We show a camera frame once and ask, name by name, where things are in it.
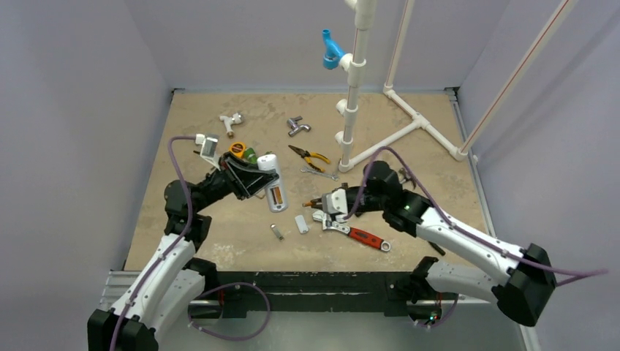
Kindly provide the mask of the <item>white battery cover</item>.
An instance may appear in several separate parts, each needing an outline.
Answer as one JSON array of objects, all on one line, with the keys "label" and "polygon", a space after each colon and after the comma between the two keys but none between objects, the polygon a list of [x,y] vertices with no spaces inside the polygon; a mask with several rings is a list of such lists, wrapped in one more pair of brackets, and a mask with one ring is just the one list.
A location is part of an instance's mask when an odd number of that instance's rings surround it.
[{"label": "white battery cover", "polygon": [[295,224],[300,234],[305,234],[309,231],[309,227],[303,215],[297,215],[295,217]]}]

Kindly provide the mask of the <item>white remote control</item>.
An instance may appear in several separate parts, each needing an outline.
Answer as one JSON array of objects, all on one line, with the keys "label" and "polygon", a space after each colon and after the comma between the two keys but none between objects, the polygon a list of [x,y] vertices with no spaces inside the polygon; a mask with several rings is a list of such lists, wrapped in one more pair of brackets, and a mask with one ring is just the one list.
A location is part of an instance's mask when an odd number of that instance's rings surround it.
[{"label": "white remote control", "polygon": [[[265,198],[268,201],[268,207],[271,212],[280,213],[282,211],[285,211],[289,207],[289,203],[288,203],[287,195],[284,189],[284,182],[281,176],[281,168],[279,165],[277,155],[266,154],[266,155],[260,156],[257,159],[257,166],[260,170],[274,171],[275,174],[277,174],[278,176],[277,179],[275,181],[270,182],[269,185],[266,186]],[[284,203],[282,205],[277,205],[276,202],[274,201],[273,188],[275,186],[280,187],[281,194],[284,200]]]}]

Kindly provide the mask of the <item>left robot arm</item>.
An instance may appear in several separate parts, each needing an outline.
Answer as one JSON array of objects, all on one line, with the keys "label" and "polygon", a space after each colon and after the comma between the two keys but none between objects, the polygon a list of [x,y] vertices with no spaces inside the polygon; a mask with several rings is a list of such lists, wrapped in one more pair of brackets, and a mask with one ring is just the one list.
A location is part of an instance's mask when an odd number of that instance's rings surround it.
[{"label": "left robot arm", "polygon": [[195,257],[207,237],[211,218],[200,211],[228,195],[249,199],[281,183],[274,154],[245,162],[230,152],[197,184],[183,178],[165,188],[165,234],[136,280],[106,309],[87,322],[89,350],[158,350],[170,326],[198,297],[217,292],[216,266]]}]

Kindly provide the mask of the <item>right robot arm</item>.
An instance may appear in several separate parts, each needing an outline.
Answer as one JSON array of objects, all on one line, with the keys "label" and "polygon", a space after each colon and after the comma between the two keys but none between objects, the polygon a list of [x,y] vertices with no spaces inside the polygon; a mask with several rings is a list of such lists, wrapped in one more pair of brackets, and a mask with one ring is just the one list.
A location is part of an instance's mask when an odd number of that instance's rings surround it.
[{"label": "right robot arm", "polygon": [[537,324],[557,286],[544,248],[527,248],[492,238],[447,215],[427,197],[405,189],[395,170],[383,161],[369,167],[363,186],[342,184],[308,201],[314,220],[325,229],[343,230],[345,216],[379,211],[394,230],[437,244],[469,262],[453,265],[424,257],[404,286],[416,301],[432,293],[455,293],[495,303],[512,321]]}]

